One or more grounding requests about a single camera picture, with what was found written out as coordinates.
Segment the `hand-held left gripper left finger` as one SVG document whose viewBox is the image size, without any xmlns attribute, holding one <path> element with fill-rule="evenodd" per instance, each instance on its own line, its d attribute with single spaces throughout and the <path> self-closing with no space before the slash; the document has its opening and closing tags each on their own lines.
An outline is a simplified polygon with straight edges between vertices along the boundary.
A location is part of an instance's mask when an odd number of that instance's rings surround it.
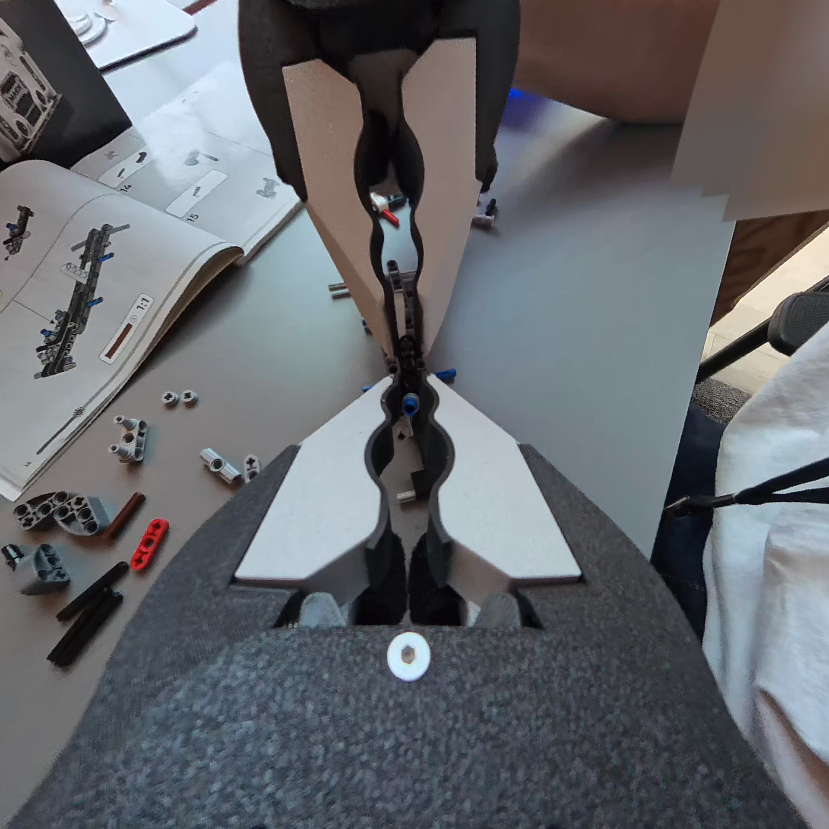
<svg viewBox="0 0 829 829">
<path fill-rule="evenodd" d="M 378 383 L 311 433 L 234 573 L 242 585 L 328 593 L 349 603 L 368 587 L 365 543 L 380 521 L 366 461 L 386 421 Z"/>
</svg>

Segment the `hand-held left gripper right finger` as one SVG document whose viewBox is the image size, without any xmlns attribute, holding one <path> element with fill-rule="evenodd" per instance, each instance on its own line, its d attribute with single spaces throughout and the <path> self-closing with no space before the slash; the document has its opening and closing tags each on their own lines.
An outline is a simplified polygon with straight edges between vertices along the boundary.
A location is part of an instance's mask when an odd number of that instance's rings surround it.
<svg viewBox="0 0 829 829">
<path fill-rule="evenodd" d="M 582 575 L 519 443 L 435 375 L 422 403 L 430 491 L 426 552 L 437 586 L 482 603 Z"/>
</svg>

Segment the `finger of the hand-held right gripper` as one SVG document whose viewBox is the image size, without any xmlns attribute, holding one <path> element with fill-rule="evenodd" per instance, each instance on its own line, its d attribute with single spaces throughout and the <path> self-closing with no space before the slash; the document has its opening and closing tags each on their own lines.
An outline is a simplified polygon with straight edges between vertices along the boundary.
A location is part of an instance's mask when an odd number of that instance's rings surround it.
<svg viewBox="0 0 829 829">
<path fill-rule="evenodd" d="M 400 85 L 402 117 L 424 168 L 414 208 L 422 246 L 417 291 L 424 354 L 447 313 L 481 191 L 475 175 L 476 57 L 472 37 L 434 41 Z"/>
<path fill-rule="evenodd" d="M 283 77 L 307 212 L 373 337 L 391 357 L 386 296 L 370 257 L 375 215 L 356 184 L 363 130 L 358 88 L 320 59 L 285 66 Z"/>
</svg>

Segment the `black lego beam assembly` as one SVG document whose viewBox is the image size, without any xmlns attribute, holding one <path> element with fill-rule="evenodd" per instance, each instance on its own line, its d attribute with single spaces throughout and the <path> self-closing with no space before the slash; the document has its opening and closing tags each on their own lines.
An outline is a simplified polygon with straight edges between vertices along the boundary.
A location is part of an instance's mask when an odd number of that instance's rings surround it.
<svg viewBox="0 0 829 829">
<path fill-rule="evenodd" d="M 428 379 L 424 345 L 424 301 L 419 292 L 420 272 L 404 271 L 389 259 L 386 280 L 393 299 L 392 332 L 398 335 L 396 350 L 389 358 L 399 377 L 398 409 L 409 424 L 420 451 L 422 468 L 411 474 L 410 494 L 401 503 L 428 500 L 452 461 L 452 445 L 435 420 L 440 402 L 438 390 Z"/>
</svg>

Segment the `brown lego axle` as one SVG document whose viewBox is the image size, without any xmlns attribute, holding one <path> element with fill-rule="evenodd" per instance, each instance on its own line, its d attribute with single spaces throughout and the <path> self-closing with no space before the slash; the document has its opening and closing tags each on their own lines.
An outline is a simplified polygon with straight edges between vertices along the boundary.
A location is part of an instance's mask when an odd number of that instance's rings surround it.
<svg viewBox="0 0 829 829">
<path fill-rule="evenodd" d="M 142 492 L 134 492 L 101 534 L 101 539 L 106 541 L 117 539 L 145 501 L 146 496 Z"/>
</svg>

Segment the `lego set box truck print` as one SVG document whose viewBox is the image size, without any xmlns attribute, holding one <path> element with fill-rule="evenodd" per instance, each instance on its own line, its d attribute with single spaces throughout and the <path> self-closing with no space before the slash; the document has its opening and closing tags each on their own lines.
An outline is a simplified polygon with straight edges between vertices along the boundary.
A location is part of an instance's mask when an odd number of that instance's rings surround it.
<svg viewBox="0 0 829 829">
<path fill-rule="evenodd" d="M 2 170 L 71 168 L 131 125 L 55 2 L 1 2 Z"/>
</svg>

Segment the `open lego instruction booklet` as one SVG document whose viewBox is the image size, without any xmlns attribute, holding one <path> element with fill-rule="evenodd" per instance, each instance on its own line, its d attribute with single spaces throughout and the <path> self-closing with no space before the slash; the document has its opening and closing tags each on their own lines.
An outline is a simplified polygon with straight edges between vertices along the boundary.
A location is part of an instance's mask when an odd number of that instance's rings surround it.
<svg viewBox="0 0 829 829">
<path fill-rule="evenodd" d="M 2 173 L 1 482 L 19 497 L 215 275 L 301 209 L 229 61 L 73 168 Z"/>
</svg>

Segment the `light grey tube connector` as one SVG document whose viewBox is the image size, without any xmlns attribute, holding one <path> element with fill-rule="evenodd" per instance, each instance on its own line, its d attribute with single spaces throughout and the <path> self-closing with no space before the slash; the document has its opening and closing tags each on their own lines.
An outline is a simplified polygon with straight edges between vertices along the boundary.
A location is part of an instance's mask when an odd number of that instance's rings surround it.
<svg viewBox="0 0 829 829">
<path fill-rule="evenodd" d="M 243 482 L 243 473 L 228 463 L 223 456 L 213 449 L 203 449 L 199 452 L 199 456 L 204 468 L 225 484 L 237 485 Z"/>
</svg>

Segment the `white rounded pad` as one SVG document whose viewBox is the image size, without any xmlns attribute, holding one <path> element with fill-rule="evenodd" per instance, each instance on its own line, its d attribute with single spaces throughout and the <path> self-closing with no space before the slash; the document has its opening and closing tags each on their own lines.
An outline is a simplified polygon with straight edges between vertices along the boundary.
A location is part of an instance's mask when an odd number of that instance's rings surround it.
<svg viewBox="0 0 829 829">
<path fill-rule="evenodd" d="M 99 70 L 184 41 L 193 17 L 167 1 L 57 1 L 57 7 Z"/>
</svg>

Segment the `red thin liftarm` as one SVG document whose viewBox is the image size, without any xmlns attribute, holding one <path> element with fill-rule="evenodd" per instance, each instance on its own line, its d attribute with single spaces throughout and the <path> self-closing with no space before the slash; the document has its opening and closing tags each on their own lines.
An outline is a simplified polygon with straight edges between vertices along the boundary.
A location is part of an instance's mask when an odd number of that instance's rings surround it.
<svg viewBox="0 0 829 829">
<path fill-rule="evenodd" d="M 149 568 L 169 532 L 169 522 L 163 518 L 151 520 L 130 559 L 130 570 L 143 572 Z"/>
</svg>

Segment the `person in white shirt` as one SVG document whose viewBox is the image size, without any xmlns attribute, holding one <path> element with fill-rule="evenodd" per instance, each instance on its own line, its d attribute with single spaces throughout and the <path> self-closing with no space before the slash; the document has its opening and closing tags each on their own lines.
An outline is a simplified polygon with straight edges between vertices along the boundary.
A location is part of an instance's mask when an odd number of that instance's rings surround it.
<svg viewBox="0 0 829 829">
<path fill-rule="evenodd" d="M 686 497 L 715 494 L 715 474 L 725 426 L 691 404 L 683 425 L 665 506 Z M 652 549 L 652 567 L 668 586 L 699 640 L 706 624 L 703 551 L 711 513 L 663 517 Z"/>
<path fill-rule="evenodd" d="M 715 494 L 827 458 L 822 327 L 726 426 Z M 828 826 L 827 505 L 717 509 L 703 651 L 742 736 L 810 827 Z"/>
</svg>

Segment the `light grey connector with pins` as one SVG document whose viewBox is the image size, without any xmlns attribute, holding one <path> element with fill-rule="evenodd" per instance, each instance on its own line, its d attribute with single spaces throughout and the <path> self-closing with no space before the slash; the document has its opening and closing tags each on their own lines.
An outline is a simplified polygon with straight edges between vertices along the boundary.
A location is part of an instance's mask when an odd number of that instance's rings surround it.
<svg viewBox="0 0 829 829">
<path fill-rule="evenodd" d="M 149 425 L 145 420 L 116 415 L 113 418 L 121 433 L 117 443 L 109 446 L 109 452 L 121 463 L 143 462 Z"/>
</svg>

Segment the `black office chair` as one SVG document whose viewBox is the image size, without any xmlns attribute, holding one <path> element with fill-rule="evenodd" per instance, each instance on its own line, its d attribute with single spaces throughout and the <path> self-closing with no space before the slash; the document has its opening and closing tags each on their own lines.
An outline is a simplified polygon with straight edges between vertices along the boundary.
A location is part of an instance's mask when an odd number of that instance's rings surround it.
<svg viewBox="0 0 829 829">
<path fill-rule="evenodd" d="M 782 300 L 773 314 L 699 364 L 695 384 L 709 380 L 763 345 L 791 357 L 828 322 L 828 277 Z"/>
</svg>

